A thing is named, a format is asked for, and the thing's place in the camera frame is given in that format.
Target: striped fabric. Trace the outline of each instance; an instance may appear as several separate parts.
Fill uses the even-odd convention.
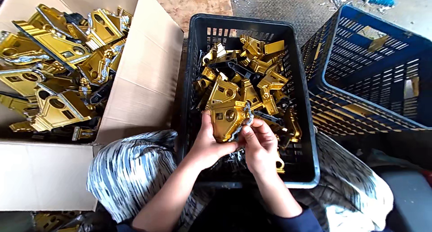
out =
[[[115,141],[94,158],[87,190],[116,222],[133,218],[160,190],[176,168],[173,130],[144,133]],[[315,213],[330,232],[382,230],[393,207],[389,186],[367,165],[327,135],[316,134],[321,180],[293,196]],[[211,199],[194,190],[181,213],[177,231],[185,232]]]

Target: concrete floor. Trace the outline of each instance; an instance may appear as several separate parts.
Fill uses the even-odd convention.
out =
[[[378,12],[379,6],[363,6],[362,0],[353,1],[355,7],[370,12],[391,23],[432,39],[432,0],[395,0],[396,6]],[[332,15],[329,0],[231,0],[234,16],[283,20],[294,25],[298,32],[299,44],[303,45]]]

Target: cardboard box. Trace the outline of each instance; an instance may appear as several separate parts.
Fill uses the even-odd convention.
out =
[[[27,20],[43,3],[84,17],[96,8],[133,14],[111,95],[96,137],[98,144],[170,127],[183,31],[156,0],[5,0],[0,30]],[[1,91],[14,92],[0,83]],[[0,128],[21,117],[0,105]],[[0,210],[92,210],[86,190],[93,152],[100,146],[0,140]]]

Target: rectangular hole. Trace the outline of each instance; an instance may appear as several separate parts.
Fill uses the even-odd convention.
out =
[[[105,30],[107,30],[111,36],[115,36],[114,32],[112,32],[112,30],[108,26],[105,27]]]
[[[6,79],[9,82],[12,82],[12,83],[14,83],[14,82],[21,82],[22,81],[22,79],[20,77],[18,77],[18,76],[10,76],[10,77],[6,77]]]
[[[64,56],[65,58],[69,58],[69,57],[73,56],[73,53],[70,51],[66,51],[66,52],[63,52],[61,55]]]
[[[231,29],[230,31],[229,31],[229,33],[230,33],[230,37],[237,37],[237,30],[236,29]]]
[[[63,110],[62,111],[63,115],[65,115],[68,119],[74,119],[75,116],[68,110]]]

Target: sleeve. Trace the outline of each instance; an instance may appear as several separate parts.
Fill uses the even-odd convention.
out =
[[[314,213],[310,208],[301,204],[303,212],[293,218],[271,217],[272,224],[283,232],[323,232]]]
[[[119,224],[116,227],[117,227],[117,232],[138,232],[127,224]]]

